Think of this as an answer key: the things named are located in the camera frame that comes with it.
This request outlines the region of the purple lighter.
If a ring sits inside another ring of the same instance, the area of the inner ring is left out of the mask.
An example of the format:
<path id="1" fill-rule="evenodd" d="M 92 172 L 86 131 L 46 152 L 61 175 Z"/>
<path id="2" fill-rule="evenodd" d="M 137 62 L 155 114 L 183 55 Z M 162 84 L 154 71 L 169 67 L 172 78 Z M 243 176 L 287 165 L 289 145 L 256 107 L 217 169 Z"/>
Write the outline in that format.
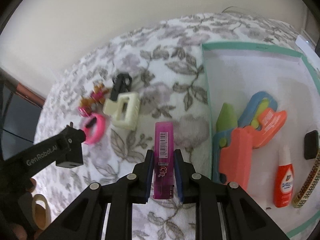
<path id="1" fill-rule="evenodd" d="M 174 128 L 172 122 L 155 124 L 153 198 L 174 195 Z"/>

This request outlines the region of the pink smartwatch band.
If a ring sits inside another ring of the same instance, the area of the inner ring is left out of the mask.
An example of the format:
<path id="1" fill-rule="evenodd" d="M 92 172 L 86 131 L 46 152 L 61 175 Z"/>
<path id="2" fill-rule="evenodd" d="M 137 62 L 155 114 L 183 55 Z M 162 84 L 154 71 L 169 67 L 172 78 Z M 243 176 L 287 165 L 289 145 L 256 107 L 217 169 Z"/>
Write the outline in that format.
<path id="1" fill-rule="evenodd" d="M 104 135 L 105 128 L 105 117 L 101 114 L 92 113 L 81 127 L 81 130 L 85 133 L 86 137 L 84 143 L 86 145 L 92 145 L 99 142 Z"/>

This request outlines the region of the cream hair claw clip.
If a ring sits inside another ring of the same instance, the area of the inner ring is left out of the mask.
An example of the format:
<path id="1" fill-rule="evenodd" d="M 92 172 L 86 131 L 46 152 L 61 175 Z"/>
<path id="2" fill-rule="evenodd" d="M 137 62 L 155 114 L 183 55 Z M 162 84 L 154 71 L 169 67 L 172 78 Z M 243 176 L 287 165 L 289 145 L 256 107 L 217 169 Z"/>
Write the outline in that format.
<path id="1" fill-rule="evenodd" d="M 116 101 L 107 99 L 103 113 L 111 117 L 114 127 L 134 131 L 137 127 L 140 97 L 137 92 L 120 93 Z"/>

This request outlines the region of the red glue bottle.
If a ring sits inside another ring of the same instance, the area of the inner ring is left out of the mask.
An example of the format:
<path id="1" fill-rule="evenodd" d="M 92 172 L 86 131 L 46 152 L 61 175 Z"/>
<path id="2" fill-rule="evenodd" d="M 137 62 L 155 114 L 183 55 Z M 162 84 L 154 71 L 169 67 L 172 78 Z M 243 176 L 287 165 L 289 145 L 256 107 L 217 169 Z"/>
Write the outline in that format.
<path id="1" fill-rule="evenodd" d="M 284 145 L 279 151 L 279 165 L 274 182 L 273 203 L 275 207 L 286 207 L 290 204 L 293 193 L 294 171 L 290 148 Z"/>

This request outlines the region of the gold patterned strip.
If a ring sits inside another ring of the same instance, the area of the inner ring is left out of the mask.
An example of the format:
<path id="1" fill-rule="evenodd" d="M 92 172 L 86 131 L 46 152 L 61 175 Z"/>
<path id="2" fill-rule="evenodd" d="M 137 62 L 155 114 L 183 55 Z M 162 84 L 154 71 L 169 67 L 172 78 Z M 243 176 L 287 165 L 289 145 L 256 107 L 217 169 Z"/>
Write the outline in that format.
<path id="1" fill-rule="evenodd" d="M 300 191 L 296 194 L 296 196 L 292 200 L 292 205 L 294 208 L 301 208 L 311 196 L 313 190 L 317 186 L 319 182 L 319 151 L 316 155 L 315 163 L 304 182 Z"/>

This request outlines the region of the black power adapter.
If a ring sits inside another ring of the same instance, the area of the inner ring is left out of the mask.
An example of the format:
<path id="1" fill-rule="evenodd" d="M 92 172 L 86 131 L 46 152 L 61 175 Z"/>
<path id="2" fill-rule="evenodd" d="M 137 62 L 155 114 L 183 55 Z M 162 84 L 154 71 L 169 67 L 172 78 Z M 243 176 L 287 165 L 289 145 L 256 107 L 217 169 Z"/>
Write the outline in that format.
<path id="1" fill-rule="evenodd" d="M 63 145 L 62 154 L 56 160 L 56 166 L 75 168 L 83 165 L 82 143 L 86 140 L 84 131 L 74 128 L 73 122 L 70 122 L 60 134 L 66 143 Z"/>

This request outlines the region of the pink round doll toy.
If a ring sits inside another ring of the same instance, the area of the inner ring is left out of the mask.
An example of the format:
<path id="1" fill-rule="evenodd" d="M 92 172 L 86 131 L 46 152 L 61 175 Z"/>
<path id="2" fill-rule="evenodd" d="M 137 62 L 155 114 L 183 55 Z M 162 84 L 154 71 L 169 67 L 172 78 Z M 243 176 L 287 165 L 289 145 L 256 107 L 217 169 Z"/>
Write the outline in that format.
<path id="1" fill-rule="evenodd" d="M 109 94 L 110 91 L 111 88 L 105 87 L 103 83 L 94 85 L 89 96 L 81 97 L 78 105 L 79 114 L 83 117 L 89 117 L 97 108 L 98 104 L 103 105 L 105 103 L 107 94 Z"/>

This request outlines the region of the beige tape roll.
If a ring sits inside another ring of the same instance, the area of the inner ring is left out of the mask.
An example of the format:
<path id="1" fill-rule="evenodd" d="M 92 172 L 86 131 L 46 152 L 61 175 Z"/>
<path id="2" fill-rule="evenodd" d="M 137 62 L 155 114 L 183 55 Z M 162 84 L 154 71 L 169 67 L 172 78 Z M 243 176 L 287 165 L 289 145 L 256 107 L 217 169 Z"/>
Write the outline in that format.
<path id="1" fill-rule="evenodd" d="M 42 194 L 35 194 L 31 202 L 31 208 L 36 226 L 40 230 L 45 230 L 52 221 L 47 199 Z"/>

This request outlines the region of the floral grey white blanket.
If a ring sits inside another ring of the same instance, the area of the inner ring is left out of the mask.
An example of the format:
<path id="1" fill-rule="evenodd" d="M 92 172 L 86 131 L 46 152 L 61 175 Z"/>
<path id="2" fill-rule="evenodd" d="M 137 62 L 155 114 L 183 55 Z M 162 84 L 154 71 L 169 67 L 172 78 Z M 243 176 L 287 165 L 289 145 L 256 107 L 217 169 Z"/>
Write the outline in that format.
<path id="1" fill-rule="evenodd" d="M 155 123 L 172 121 L 175 144 L 197 172 L 210 175 L 210 135 L 202 44 L 244 41 L 294 48 L 298 33 L 288 23 L 244 14 L 196 14 L 142 27 L 112 39 L 67 69 L 51 88 L 37 124 L 35 141 L 56 135 L 68 123 L 80 128 L 80 98 L 94 85 L 112 85 L 127 72 L 140 94 L 135 131 L 106 126 L 103 138 L 83 145 L 84 163 L 68 169 L 52 164 L 35 176 L 52 218 L 89 184 L 114 183 L 132 172 L 153 147 Z"/>

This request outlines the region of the orange blue toy gun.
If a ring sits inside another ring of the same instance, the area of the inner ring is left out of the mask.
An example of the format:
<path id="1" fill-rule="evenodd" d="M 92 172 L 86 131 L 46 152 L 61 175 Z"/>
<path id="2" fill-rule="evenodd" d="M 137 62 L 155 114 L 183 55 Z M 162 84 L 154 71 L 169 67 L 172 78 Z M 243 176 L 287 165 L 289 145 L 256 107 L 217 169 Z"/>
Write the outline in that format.
<path id="1" fill-rule="evenodd" d="M 277 108 L 277 101 L 265 91 L 255 93 L 249 100 L 238 126 L 251 135 L 253 148 L 268 144 L 284 126 L 287 112 Z"/>

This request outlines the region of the white power strip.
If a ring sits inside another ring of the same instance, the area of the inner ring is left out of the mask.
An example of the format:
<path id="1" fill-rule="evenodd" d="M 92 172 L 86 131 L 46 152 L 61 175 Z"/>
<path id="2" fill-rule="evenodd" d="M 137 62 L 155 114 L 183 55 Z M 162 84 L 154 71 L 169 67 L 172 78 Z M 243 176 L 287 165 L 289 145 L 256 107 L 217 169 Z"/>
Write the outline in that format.
<path id="1" fill-rule="evenodd" d="M 295 43 L 305 54 L 315 51 L 315 46 L 313 43 L 302 35 L 297 36 Z"/>

